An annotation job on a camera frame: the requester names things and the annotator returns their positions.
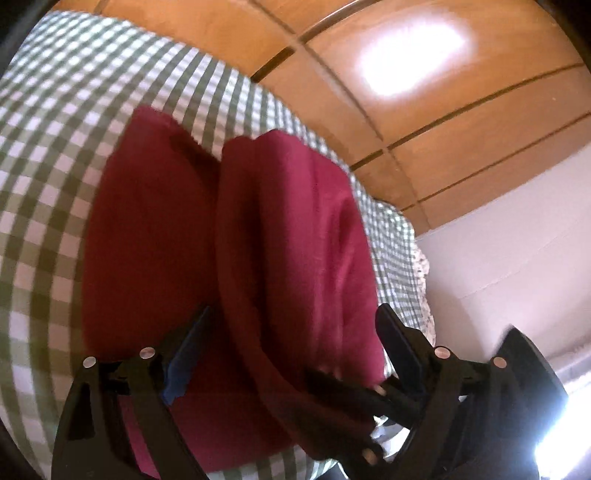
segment gingham fabric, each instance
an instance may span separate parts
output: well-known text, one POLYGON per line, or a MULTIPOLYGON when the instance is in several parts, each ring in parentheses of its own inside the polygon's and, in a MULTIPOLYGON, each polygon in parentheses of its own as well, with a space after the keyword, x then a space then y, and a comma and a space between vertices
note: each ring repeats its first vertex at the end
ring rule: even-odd
MULTIPOLYGON (((279 128, 349 172, 272 94, 196 48, 87 14, 52 12, 41 20, 0 79, 0 418, 46 478, 82 361, 86 219, 105 161, 140 103, 172 114, 218 157, 232 137, 279 128)), ((428 333, 412 227, 349 177, 379 302, 428 333)), ((210 477, 310 480, 332 465, 295 447, 210 477)))

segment red towel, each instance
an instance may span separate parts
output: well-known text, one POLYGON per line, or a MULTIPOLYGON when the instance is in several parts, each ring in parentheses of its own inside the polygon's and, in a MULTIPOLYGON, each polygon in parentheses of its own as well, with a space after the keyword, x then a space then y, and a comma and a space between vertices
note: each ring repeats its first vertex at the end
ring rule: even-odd
MULTIPOLYGON (((201 304, 220 312, 171 412, 206 471, 298 443, 301 414, 367 430, 306 393, 306 368, 383 380, 375 277, 347 175, 278 131, 240 137, 222 162, 176 121, 138 108, 108 160, 89 220, 83 333, 101 360, 157 346, 201 304)), ((156 472, 125 406, 140 467, 156 472)))

